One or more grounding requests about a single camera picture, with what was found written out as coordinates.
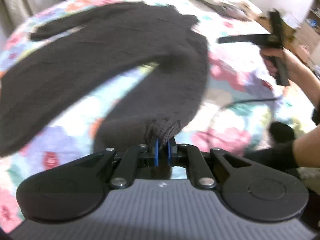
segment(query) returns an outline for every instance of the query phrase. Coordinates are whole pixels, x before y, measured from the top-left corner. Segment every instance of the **human hand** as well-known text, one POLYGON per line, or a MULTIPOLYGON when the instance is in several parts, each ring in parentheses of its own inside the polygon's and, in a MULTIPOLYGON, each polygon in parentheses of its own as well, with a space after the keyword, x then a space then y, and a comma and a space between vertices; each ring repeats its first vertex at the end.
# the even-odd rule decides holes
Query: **human hand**
POLYGON ((299 82, 300 72, 308 69, 292 52, 287 49, 264 48, 261 49, 260 55, 269 71, 269 74, 273 77, 277 75, 278 69, 273 65, 272 61, 270 61, 268 57, 281 58, 288 69, 289 79, 295 83, 299 82))

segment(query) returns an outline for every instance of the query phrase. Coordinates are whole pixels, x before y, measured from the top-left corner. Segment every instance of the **white logo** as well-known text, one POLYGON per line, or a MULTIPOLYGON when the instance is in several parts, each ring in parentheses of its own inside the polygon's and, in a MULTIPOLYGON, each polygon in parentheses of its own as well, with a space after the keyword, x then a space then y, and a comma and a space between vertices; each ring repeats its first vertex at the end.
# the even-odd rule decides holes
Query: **white logo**
POLYGON ((160 184, 158 184, 159 187, 166 187, 168 184, 164 183, 164 182, 161 182, 160 184))

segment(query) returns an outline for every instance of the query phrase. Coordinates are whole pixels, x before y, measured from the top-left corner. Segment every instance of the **person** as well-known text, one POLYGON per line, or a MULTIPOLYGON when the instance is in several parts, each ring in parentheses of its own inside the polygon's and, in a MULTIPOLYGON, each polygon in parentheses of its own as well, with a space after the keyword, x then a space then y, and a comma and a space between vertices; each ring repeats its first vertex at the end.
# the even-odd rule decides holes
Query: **person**
POLYGON ((272 148, 247 153, 245 158, 263 165, 285 170, 298 167, 320 168, 320 81, 292 52, 287 49, 265 48, 260 51, 263 61, 273 77, 277 69, 268 57, 280 57, 288 69, 288 76, 296 83, 315 107, 312 120, 317 127, 295 140, 279 143, 272 148))

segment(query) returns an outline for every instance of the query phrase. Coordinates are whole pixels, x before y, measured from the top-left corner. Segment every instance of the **floral bedsheet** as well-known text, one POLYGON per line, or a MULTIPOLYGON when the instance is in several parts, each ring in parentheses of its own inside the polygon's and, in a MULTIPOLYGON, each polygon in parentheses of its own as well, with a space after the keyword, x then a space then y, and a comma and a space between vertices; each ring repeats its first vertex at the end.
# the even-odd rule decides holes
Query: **floral bedsheet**
MULTIPOLYGON (((68 0, 59 3, 31 17, 11 35, 0 56, 0 77, 35 50, 77 30, 32 42, 29 33, 37 26, 95 6, 124 1, 144 1, 154 6, 174 5, 182 14, 196 15, 199 24, 193 29, 208 39, 210 74, 207 90, 193 121, 176 136, 178 143, 194 144, 203 151, 213 146, 221 147, 242 155, 246 150, 267 146, 265 130, 272 119, 291 125, 297 134, 314 127, 310 121, 310 102, 296 86, 286 88, 283 93, 275 85, 257 46, 216 43, 220 36, 266 33, 266 30, 253 21, 222 18, 192 0, 68 0), (229 105, 238 100, 274 97, 280 99, 229 105), (226 105, 229 107, 218 112, 226 105)), ((153 68, 152 64, 138 66, 106 81, 52 120, 21 150, 0 159, 1 228, 9 232, 24 219, 15 199, 15 191, 23 179, 90 154, 93 138, 103 118, 153 68)))

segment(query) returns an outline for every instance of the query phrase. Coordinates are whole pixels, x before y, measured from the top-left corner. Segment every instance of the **silver screw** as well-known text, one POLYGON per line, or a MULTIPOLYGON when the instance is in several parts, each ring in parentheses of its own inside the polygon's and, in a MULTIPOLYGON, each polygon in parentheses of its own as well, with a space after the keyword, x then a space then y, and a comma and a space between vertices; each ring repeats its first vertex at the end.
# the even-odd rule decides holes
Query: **silver screw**
POLYGON ((120 187, 127 184, 127 181, 124 178, 114 178, 111 180, 111 184, 120 187))
POLYGON ((201 179, 199 179, 199 183, 202 186, 212 186, 214 184, 214 179, 212 179, 212 178, 201 178, 201 179))

